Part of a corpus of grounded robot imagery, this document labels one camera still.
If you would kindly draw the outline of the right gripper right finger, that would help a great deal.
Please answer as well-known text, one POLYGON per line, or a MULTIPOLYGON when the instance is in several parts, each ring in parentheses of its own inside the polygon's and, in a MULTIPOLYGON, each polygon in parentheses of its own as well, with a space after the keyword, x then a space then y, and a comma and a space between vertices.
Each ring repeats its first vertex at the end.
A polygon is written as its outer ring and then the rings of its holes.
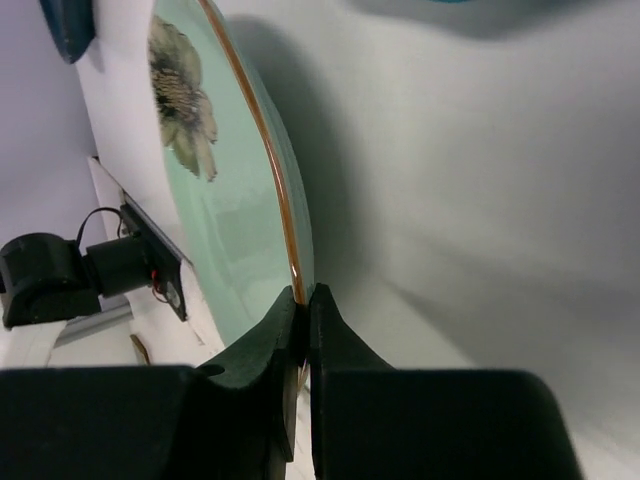
POLYGON ((500 448, 471 370, 397 369, 343 319, 330 288, 310 307, 312 439, 321 479, 497 479, 500 448))

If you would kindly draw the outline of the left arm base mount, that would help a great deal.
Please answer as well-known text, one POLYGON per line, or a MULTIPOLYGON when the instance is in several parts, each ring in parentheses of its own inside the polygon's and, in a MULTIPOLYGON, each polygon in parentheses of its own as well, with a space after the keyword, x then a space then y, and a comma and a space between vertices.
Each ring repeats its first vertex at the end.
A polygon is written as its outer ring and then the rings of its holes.
POLYGON ((91 211, 102 212, 118 217, 116 238, 87 247, 82 256, 98 294, 110 298, 148 287, 156 300, 169 305, 185 322, 186 301, 180 275, 184 256, 178 248, 129 196, 118 208, 91 211))

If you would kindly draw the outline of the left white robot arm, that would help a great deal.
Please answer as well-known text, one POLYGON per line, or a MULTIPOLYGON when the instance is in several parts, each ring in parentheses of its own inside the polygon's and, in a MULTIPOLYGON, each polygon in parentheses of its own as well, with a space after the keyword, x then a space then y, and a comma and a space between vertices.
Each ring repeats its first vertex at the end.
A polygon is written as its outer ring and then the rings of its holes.
POLYGON ((111 298, 151 283, 146 244, 133 237, 80 251, 74 240, 33 233, 1 249, 3 326, 68 321, 102 310, 111 298))

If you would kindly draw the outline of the green flower round plate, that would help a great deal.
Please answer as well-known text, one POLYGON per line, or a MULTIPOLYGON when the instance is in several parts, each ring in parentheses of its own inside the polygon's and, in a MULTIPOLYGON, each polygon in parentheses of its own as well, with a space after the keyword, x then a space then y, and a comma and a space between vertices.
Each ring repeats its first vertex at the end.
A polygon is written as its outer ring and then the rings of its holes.
POLYGON ((231 344, 282 289, 315 287, 307 198, 264 82, 210 1, 159 1, 148 35, 151 83, 186 255, 231 344))

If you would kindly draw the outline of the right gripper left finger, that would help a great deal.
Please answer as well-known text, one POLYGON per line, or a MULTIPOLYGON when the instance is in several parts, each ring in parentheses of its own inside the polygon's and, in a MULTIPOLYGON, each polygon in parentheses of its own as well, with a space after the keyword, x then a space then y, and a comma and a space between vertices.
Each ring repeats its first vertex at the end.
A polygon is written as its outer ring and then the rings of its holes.
POLYGON ((284 288, 241 338, 198 367, 214 385, 216 479, 283 479, 293 461, 300 306, 284 288))

